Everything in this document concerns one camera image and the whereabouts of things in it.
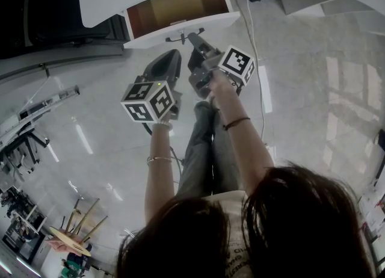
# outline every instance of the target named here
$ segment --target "black bracelet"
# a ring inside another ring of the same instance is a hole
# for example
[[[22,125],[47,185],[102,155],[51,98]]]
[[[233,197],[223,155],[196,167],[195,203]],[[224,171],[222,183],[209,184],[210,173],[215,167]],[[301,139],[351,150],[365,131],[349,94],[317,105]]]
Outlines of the black bracelet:
[[[239,123],[241,123],[244,120],[250,120],[250,118],[249,117],[240,118],[238,120],[232,121],[230,124],[223,125],[223,128],[225,131],[227,131],[227,130],[229,130],[229,128],[238,125]]]

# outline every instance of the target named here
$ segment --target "woman's left arm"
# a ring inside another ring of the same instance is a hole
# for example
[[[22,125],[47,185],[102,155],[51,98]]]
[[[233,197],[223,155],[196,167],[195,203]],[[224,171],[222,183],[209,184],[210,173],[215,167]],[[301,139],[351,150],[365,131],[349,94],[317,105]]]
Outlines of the woman's left arm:
[[[149,162],[144,215],[146,223],[174,197],[173,169],[171,167],[170,138],[168,126],[156,124],[151,137],[150,158],[161,157]]]

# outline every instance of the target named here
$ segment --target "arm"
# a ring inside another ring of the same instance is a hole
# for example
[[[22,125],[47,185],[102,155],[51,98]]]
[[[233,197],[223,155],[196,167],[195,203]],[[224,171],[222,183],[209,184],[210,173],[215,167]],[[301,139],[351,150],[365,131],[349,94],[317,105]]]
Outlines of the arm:
[[[171,158],[167,126],[154,125],[151,137],[150,157]],[[146,223],[173,197],[174,183],[171,162],[165,159],[157,159],[150,162],[146,197],[144,200]]]
[[[247,117],[227,76],[219,70],[213,73],[214,78],[210,83],[210,89],[217,100],[223,123],[227,125]],[[241,121],[236,126],[229,128],[228,132],[244,188],[250,196],[265,176],[267,168],[273,167],[274,163],[251,121]]]

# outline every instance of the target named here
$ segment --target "woman's right arm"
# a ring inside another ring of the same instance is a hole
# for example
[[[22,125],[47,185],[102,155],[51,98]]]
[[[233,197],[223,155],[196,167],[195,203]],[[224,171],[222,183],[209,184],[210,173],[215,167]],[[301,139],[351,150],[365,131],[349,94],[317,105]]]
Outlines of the woman's right arm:
[[[228,125],[247,117],[227,76],[220,70],[214,71],[213,76],[209,86],[221,111],[223,123]],[[229,128],[228,132],[245,191],[250,196],[265,176],[267,169],[274,166],[273,160],[251,121],[243,120]]]

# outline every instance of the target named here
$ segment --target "dark hair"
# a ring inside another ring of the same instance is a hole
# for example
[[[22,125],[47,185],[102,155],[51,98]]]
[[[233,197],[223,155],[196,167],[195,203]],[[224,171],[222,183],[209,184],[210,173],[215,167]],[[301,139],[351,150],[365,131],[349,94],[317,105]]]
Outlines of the dark hair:
[[[347,189],[306,168],[269,169],[242,221],[255,277],[372,277]],[[117,277],[224,277],[229,232],[219,204],[172,200],[123,241]]]
[[[223,277],[227,224],[218,203],[172,200],[122,242],[116,276]]]

